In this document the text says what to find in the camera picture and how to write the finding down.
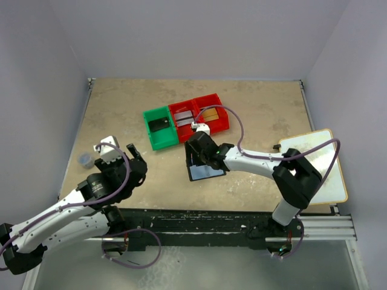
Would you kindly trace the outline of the black leather card holder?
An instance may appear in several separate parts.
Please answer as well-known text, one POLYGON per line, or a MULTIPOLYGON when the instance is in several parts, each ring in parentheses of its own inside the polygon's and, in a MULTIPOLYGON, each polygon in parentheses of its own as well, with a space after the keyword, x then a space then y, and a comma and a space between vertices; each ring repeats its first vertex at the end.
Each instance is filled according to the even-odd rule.
POLYGON ((190 159, 187 160, 186 167, 191 182, 226 175, 225 170, 215 170, 204 163, 193 163, 190 159))

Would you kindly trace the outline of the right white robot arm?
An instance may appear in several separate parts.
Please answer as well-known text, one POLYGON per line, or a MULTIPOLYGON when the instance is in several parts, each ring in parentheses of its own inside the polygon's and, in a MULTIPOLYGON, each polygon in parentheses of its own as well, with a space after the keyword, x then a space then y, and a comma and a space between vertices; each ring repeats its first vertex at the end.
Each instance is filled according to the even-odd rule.
POLYGON ((194 133, 184 146, 187 157, 191 157, 195 165, 223 172, 247 172, 273 180, 282 195, 268 223, 275 236, 283 236, 290 230, 290 222, 308 207, 322 182, 319 171, 304 156, 298 157, 300 151, 296 149, 252 158, 258 152, 241 152, 229 143, 217 145, 205 132, 194 133))

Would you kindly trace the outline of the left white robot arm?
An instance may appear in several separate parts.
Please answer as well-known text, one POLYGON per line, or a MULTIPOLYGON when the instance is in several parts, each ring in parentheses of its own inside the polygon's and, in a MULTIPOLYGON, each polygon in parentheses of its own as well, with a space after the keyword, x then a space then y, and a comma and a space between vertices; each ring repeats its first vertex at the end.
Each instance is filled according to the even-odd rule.
POLYGON ((51 250, 90 237, 121 235, 125 219, 116 204, 141 186, 148 171, 133 144, 128 157, 116 143, 101 142, 95 150, 99 172, 89 175, 65 198, 19 224, 1 224, 1 271, 23 274, 38 266, 51 250))

